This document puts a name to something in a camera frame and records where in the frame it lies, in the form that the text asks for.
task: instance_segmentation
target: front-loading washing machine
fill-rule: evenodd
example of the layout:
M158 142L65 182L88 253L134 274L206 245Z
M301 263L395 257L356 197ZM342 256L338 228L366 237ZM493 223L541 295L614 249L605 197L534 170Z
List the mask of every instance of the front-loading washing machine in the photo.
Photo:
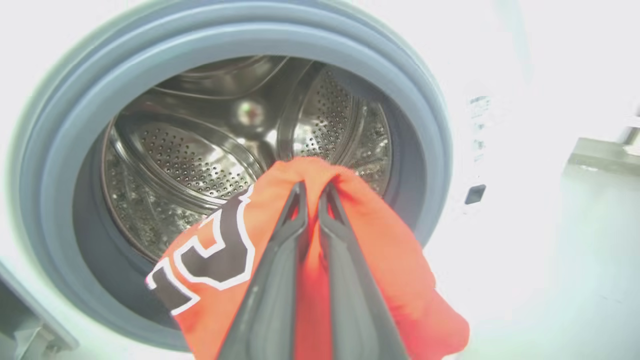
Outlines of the front-loading washing machine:
M145 276L275 161L352 168L423 246L474 211L531 75L517 4L354 3L9 5L0 259L60 359L189 358Z

